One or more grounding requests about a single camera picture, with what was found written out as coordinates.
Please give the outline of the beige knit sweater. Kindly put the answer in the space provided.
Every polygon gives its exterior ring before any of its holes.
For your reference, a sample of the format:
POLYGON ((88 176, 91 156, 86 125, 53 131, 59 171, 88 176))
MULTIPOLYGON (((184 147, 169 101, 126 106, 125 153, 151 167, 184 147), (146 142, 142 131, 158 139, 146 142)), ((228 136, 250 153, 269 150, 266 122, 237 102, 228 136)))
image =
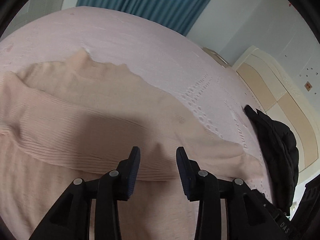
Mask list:
POLYGON ((72 180, 99 178, 138 146, 133 196, 119 206, 123 239, 192 239, 195 206, 183 195, 178 147, 219 178, 263 177, 258 159, 212 129, 126 65, 95 62, 84 50, 5 72, 1 217, 28 239, 72 180))

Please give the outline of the cream beige headboard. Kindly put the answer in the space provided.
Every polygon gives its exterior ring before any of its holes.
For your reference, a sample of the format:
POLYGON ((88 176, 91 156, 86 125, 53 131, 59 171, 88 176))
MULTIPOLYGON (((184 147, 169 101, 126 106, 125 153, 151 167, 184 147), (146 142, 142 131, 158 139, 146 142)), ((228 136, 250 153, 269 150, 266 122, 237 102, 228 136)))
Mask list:
POLYGON ((319 161, 319 117, 308 100, 268 53, 249 47, 233 70, 252 91, 270 118, 285 123, 294 133, 299 150, 299 171, 315 172, 319 161))

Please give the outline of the pink patterned bedspread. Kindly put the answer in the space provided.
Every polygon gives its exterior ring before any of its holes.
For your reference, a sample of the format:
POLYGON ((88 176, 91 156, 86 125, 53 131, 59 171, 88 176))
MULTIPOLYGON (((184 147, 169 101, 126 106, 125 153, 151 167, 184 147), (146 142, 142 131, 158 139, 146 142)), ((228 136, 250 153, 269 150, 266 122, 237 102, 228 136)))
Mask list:
MULTIPOLYGON (((1 72, 61 61, 79 49, 93 60, 126 64, 149 84, 180 100, 218 137, 261 159, 257 136, 243 107, 255 105, 237 74, 216 63, 182 35, 122 12, 79 7, 44 16, 1 42, 1 72)), ((181 182, 138 181, 119 203, 123 239, 192 239, 196 203, 181 182)))

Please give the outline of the white panelled wardrobe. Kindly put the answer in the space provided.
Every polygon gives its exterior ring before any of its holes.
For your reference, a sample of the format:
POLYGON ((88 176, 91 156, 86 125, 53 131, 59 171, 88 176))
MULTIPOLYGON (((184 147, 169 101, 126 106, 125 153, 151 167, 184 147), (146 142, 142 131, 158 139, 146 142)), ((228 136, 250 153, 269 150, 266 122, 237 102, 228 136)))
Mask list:
POLYGON ((42 16, 61 10, 62 4, 63 0, 29 0, 22 9, 19 10, 8 27, 20 28, 42 16))

